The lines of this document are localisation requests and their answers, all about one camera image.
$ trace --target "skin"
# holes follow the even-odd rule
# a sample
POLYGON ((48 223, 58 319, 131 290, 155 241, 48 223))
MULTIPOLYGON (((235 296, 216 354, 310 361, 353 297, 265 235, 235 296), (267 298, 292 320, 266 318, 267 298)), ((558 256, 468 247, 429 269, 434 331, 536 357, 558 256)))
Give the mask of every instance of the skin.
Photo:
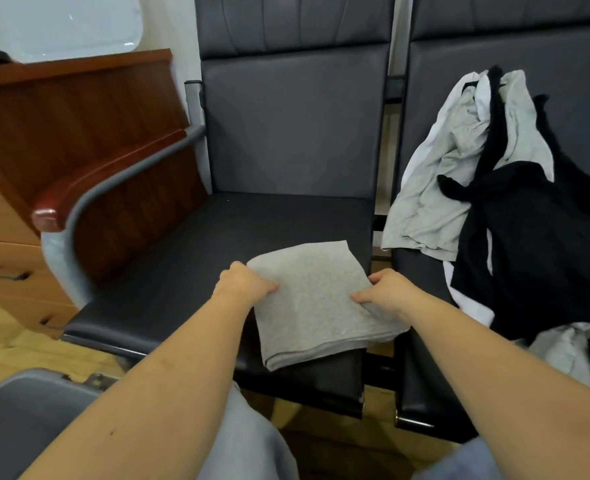
MULTIPOLYGON (((411 324, 508 479, 590 478, 590 388, 386 269, 351 297, 411 324)), ((194 479, 223 416, 242 327, 278 284, 235 262, 213 296, 84 411, 22 480, 194 479)))

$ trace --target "person's right arm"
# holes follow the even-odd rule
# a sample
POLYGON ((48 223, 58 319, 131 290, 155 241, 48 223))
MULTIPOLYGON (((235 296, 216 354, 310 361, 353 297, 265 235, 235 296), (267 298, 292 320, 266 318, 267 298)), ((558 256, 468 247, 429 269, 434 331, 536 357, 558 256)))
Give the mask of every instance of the person's right arm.
POLYGON ((510 479, 590 478, 590 388, 391 269, 352 295, 418 332, 510 479))

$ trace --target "wooden floor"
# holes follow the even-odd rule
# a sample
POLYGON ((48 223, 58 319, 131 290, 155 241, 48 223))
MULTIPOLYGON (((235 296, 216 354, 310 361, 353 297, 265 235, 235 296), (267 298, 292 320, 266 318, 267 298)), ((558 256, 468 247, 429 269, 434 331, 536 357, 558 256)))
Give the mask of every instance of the wooden floor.
MULTIPOLYGON (((382 344, 374 351, 389 355, 392 347, 382 344)), ((94 372, 122 375, 114 357, 24 330, 0 309, 0 381, 32 367, 63 372, 80 382, 94 372)), ((264 397, 264 404, 271 401, 264 397)), ((261 403, 251 401, 258 409, 261 403)), ((367 387, 363 420, 304 406, 282 432, 302 480, 408 479, 416 468, 453 449, 451 443, 396 429, 394 415, 394 393, 367 387)))

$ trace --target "hand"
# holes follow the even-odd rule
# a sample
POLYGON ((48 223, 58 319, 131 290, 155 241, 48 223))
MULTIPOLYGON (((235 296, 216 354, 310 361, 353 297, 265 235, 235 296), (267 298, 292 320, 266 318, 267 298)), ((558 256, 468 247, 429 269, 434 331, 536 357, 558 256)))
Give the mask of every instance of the hand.
POLYGON ((369 280, 374 286, 352 293, 353 301, 376 303, 410 325, 413 324, 413 311, 416 306, 430 297, 409 279, 392 269, 382 269, 371 274, 369 280))
POLYGON ((251 307, 279 287, 278 283, 265 280, 247 266, 235 261, 230 269, 225 269, 219 275, 213 296, 234 296, 251 307))

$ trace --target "seat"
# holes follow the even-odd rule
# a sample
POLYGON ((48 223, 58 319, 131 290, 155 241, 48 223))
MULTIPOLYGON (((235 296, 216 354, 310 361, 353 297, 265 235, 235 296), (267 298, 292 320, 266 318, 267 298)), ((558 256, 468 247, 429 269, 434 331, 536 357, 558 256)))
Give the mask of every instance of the seat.
POLYGON ((0 383, 0 480, 15 480, 100 391, 45 369, 0 383))
MULTIPOLYGON (((532 96, 550 95, 548 119, 562 149, 590 174, 590 0, 414 0, 393 197, 453 85, 494 64, 523 69, 532 96)), ((393 266, 451 300, 440 262, 400 249, 393 266)), ((395 357, 398 427, 457 442, 476 435, 414 331, 396 339, 395 357)))
MULTIPOLYGON (((186 85, 187 134, 156 140, 148 153, 129 153, 125 159, 147 159, 119 166, 99 184, 94 177, 94 187, 77 195, 68 219, 60 219, 65 230, 53 221, 41 228, 52 272, 85 305, 66 325, 64 340, 141 358, 210 297, 233 260, 305 242, 347 240, 369 270, 393 3, 195 0, 203 82, 186 85), (171 146, 160 150, 166 143, 171 146), (95 290, 75 261, 75 219, 101 192, 186 144, 195 144, 212 194, 95 290)), ((36 226, 35 215, 53 213, 36 210, 36 226)), ((268 372, 251 314, 235 379, 258 392, 361 417, 362 356, 348 351, 268 372)))

